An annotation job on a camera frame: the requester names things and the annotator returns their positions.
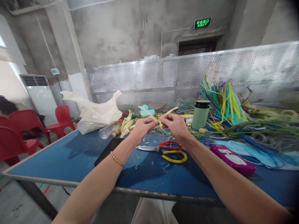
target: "white pants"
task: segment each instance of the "white pants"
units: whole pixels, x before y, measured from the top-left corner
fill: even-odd
[[[172,213],[173,201],[140,198],[131,224],[178,224]]]

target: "bracelet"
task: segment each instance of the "bracelet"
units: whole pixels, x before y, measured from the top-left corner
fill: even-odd
[[[123,165],[121,162],[118,161],[118,159],[113,155],[112,152],[110,152],[111,156],[113,157],[113,159],[122,167],[125,167],[125,165]]]

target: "red plastic chair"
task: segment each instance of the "red plastic chair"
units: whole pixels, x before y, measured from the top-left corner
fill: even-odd
[[[17,164],[18,155],[36,153],[37,147],[44,148],[36,139],[23,141],[20,134],[11,128],[0,127],[0,161],[5,161],[9,166]]]
[[[43,127],[34,110],[20,110],[13,112],[8,116],[8,120],[17,127],[17,130],[20,133],[33,128],[39,128],[47,137],[48,144],[51,144],[50,133]]]
[[[6,117],[0,116],[0,126],[11,128],[17,132],[17,127],[11,121],[9,121]]]
[[[46,127],[46,130],[55,133],[58,139],[65,136],[64,130],[66,127],[70,127],[73,131],[76,130],[69,114],[69,107],[67,105],[56,107],[55,115],[58,120],[58,124],[50,125]]]

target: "exit sign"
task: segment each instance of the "exit sign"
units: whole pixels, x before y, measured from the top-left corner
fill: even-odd
[[[203,19],[203,20],[196,20],[194,22],[194,30],[209,27],[211,25],[212,18]]]

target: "red scissors handle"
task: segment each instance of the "red scissors handle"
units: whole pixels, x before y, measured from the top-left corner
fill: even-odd
[[[166,144],[170,144],[170,143],[178,145],[179,148],[166,146]],[[175,142],[175,141],[162,142],[162,143],[159,144],[159,148],[165,148],[165,149],[169,149],[169,150],[183,150],[183,146],[180,143]]]

